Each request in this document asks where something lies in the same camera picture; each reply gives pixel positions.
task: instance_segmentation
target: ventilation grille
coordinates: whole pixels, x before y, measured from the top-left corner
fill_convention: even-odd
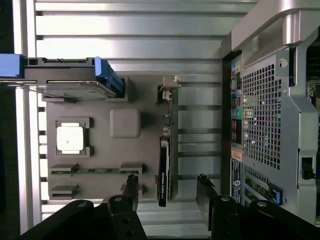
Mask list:
[[[245,166],[245,170],[250,173],[251,175],[255,176],[256,178],[260,179],[261,181],[264,181],[265,183],[270,183],[270,180],[268,177],[262,175],[261,173],[253,170],[251,167]]]
[[[280,169],[281,80],[274,64],[242,79],[243,154]]]

